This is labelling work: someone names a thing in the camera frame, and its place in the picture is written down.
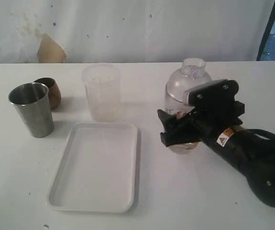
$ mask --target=glass bottle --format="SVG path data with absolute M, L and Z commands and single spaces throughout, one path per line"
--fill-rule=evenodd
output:
M 199 58 L 187 58 L 180 69 L 170 77 L 165 87 L 165 112 L 177 115 L 177 118 L 192 110 L 191 106 L 183 103 L 183 93 L 197 85 L 211 81 L 210 75 L 205 71 L 206 62 Z M 197 146 L 198 142 L 173 145 L 170 149 L 184 154 Z

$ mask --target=white tray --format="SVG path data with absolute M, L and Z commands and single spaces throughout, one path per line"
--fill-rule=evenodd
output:
M 54 210 L 127 211 L 134 198 L 138 130 L 134 125 L 78 124 L 50 186 Z

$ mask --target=tabletop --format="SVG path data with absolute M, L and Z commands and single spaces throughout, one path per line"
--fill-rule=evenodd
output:
M 245 177 L 207 146 L 179 155 L 160 142 L 156 111 L 181 63 L 115 64 L 122 72 L 120 121 L 139 128 L 132 208 L 118 215 L 51 210 L 45 199 L 66 137 L 75 123 L 93 122 L 81 82 L 88 65 L 0 64 L 0 230 L 275 229 L 275 208 L 259 201 Z M 245 127 L 275 133 L 275 61 L 208 62 L 206 70 L 214 80 L 239 83 L 236 99 L 246 106 Z M 53 111 L 53 133 L 34 138 L 8 94 L 41 77 L 56 80 L 62 101 Z

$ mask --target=wooden cup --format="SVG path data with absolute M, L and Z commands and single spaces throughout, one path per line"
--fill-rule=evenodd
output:
M 61 92 L 57 86 L 56 81 L 53 78 L 40 78 L 34 82 L 42 83 L 46 85 L 49 89 L 48 98 L 51 109 L 55 109 L 61 103 Z

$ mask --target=stainless steel cup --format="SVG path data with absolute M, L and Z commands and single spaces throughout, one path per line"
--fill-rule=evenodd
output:
M 48 91 L 44 84 L 33 82 L 20 85 L 9 94 L 9 101 L 21 116 L 30 134 L 36 138 L 43 138 L 54 129 Z

